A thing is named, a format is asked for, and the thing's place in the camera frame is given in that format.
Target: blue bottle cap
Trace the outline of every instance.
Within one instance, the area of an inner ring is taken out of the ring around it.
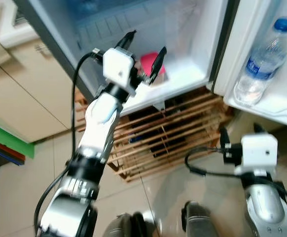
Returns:
[[[287,18],[278,18],[274,24],[274,28],[281,32],[287,32]]]

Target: tiled floor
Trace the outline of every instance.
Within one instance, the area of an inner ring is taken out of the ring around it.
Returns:
[[[280,135],[285,139],[279,140],[278,176],[287,188],[287,130]],[[34,236],[36,203],[47,185],[63,170],[70,154],[71,136],[65,134],[38,144],[35,159],[28,159],[26,165],[0,167],[0,237]],[[208,170],[233,170],[232,166],[223,165],[222,156],[217,154],[194,162]],[[152,228],[155,223],[154,237],[183,237],[180,210],[188,200],[195,200],[212,211],[222,237],[252,236],[244,220],[244,192],[238,180],[203,178],[179,166],[173,171],[126,184],[107,167],[100,184],[95,203],[99,212],[96,237],[102,236],[116,215],[135,211],[142,212]]]

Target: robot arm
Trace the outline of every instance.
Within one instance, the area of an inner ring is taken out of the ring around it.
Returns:
[[[92,236],[97,211],[93,202],[97,199],[99,182],[108,160],[113,132],[120,112],[129,96],[134,96],[141,82],[152,83],[161,69],[166,54],[164,47],[157,56],[151,76],[135,67],[134,56],[127,51],[136,31],[129,32],[116,48],[103,53],[94,49],[95,58],[103,64],[103,75],[108,86],[86,110],[86,129],[69,163],[67,175],[47,207],[38,230],[41,237]]]

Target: wooden crate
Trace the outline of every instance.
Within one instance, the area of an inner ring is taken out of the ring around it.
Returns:
[[[114,132],[108,165],[129,182],[184,162],[196,146],[215,146],[218,128],[232,117],[222,98],[200,88],[121,118]],[[208,152],[193,155],[204,156]]]

